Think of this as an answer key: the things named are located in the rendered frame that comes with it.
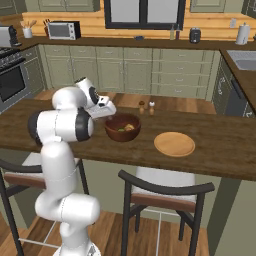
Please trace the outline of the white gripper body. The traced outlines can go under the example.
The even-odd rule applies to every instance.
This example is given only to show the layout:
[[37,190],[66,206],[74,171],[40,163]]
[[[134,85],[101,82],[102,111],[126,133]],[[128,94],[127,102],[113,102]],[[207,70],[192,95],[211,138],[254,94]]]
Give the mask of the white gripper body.
[[99,102],[87,110],[93,119],[111,116],[116,113],[116,107],[109,98],[101,98]]

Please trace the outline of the dark brown wooden bowl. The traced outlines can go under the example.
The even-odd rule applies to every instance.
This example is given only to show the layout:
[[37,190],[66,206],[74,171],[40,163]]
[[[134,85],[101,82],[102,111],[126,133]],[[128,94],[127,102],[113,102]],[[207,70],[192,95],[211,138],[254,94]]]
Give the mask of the dark brown wooden bowl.
[[[127,124],[132,124],[134,130],[119,132],[119,128],[125,128]],[[114,141],[117,142],[128,142],[132,141],[137,137],[141,129],[140,119],[130,113],[117,113],[110,116],[105,121],[105,131],[107,135]]]

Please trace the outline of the green lower cupboard run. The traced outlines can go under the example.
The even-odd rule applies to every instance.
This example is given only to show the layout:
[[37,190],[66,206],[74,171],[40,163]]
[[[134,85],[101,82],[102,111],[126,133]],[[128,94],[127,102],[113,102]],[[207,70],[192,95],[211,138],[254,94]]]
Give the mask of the green lower cupboard run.
[[38,45],[48,88],[87,77],[102,92],[211,100],[220,54],[211,50]]

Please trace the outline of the green cupboard run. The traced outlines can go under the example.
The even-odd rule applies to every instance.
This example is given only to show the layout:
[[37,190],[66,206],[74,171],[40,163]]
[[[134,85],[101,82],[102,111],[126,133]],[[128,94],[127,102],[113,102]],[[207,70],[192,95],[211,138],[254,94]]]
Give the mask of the green cupboard run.
[[38,45],[48,88],[87,77],[102,92],[211,100],[220,54],[211,50]]
[[100,0],[25,0],[29,12],[97,12]]

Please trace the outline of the round light wooden plate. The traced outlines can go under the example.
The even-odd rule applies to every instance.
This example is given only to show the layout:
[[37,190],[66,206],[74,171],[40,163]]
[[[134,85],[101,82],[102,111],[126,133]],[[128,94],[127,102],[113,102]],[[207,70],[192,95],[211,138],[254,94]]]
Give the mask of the round light wooden plate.
[[155,148],[170,157],[185,157],[195,150],[195,142],[188,135],[179,132],[164,132],[154,139]]

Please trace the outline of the silver toaster oven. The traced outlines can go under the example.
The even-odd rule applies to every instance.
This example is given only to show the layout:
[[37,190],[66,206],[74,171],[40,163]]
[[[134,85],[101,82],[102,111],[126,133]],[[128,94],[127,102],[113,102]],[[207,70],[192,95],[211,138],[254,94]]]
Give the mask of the silver toaster oven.
[[48,34],[52,40],[77,40],[81,37],[79,21],[52,21],[48,23]]

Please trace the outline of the black oven with hob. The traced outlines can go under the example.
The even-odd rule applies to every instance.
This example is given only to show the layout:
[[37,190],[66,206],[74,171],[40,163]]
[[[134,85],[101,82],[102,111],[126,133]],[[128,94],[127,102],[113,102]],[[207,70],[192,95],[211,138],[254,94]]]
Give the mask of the black oven with hob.
[[30,94],[19,49],[0,47],[0,113]]

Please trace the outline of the black stool with white seat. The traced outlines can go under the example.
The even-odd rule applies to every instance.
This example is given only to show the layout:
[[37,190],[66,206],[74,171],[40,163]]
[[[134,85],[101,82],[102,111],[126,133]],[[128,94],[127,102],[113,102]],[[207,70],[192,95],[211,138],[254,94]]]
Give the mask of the black stool with white seat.
[[192,230],[188,256],[195,256],[205,195],[215,190],[212,182],[195,184],[192,173],[138,167],[133,176],[120,170],[125,181],[121,256],[127,255],[129,220],[135,216],[135,231],[139,231],[140,213],[148,206],[175,210],[181,217],[179,240],[184,226]]
[[21,166],[0,159],[0,168],[7,170],[5,174],[0,171],[0,194],[18,256],[24,256],[24,252],[9,198],[29,187],[46,188],[40,165],[39,153],[30,153]]

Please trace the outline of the black framed window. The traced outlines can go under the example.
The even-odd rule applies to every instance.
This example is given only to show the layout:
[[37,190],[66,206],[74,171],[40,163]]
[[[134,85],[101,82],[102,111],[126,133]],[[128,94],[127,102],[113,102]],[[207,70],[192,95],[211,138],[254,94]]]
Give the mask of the black framed window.
[[186,0],[104,0],[107,29],[182,30]]

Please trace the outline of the white pot with wooden tools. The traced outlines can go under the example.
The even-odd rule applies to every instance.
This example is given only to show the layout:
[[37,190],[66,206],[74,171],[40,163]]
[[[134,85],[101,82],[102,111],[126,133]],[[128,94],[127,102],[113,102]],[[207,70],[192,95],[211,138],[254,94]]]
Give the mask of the white pot with wooden tools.
[[23,30],[23,34],[25,38],[32,38],[32,27],[37,23],[36,20],[32,20],[32,21],[28,21],[25,22],[24,20],[22,20],[20,22],[21,26],[22,26],[22,30]]

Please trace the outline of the green upper cupboard run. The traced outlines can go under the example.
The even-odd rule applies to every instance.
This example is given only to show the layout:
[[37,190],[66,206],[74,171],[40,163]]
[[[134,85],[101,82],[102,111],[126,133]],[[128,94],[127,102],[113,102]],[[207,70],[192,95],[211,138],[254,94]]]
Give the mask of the green upper cupboard run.
[[25,0],[29,12],[97,12],[100,0]]

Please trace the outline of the black toaster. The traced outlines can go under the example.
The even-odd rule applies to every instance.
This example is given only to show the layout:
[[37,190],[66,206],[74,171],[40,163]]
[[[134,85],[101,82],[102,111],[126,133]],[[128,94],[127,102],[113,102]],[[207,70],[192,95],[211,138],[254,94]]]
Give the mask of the black toaster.
[[201,38],[201,30],[199,28],[193,27],[190,29],[189,41],[191,43],[199,43]]

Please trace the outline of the grey coffee machine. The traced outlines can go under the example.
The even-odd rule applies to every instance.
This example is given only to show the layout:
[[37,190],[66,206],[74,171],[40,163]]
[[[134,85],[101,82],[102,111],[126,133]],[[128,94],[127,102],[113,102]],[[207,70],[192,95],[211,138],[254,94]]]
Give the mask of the grey coffee machine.
[[17,39],[16,29],[10,25],[0,25],[0,47],[18,47],[21,43]]

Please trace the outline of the dark dishwasher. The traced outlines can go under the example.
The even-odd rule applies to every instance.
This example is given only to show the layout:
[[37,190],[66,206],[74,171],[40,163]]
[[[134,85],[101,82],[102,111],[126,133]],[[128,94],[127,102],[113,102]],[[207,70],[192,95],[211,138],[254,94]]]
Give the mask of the dark dishwasher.
[[218,115],[256,117],[223,58],[220,59],[212,101]]

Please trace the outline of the grey sink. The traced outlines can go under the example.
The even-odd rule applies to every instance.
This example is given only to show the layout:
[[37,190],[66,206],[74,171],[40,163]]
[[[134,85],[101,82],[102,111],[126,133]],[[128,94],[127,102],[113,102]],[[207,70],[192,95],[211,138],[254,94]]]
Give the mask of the grey sink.
[[239,70],[256,71],[256,51],[228,50]]

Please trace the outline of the white paper towel roll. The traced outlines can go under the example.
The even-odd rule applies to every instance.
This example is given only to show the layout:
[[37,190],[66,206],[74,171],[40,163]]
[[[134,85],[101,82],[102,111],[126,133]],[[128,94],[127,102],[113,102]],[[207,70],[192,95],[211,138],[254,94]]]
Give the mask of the white paper towel roll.
[[239,26],[238,34],[236,37],[236,44],[245,45],[248,42],[249,34],[250,26],[246,22],[244,22],[242,25]]

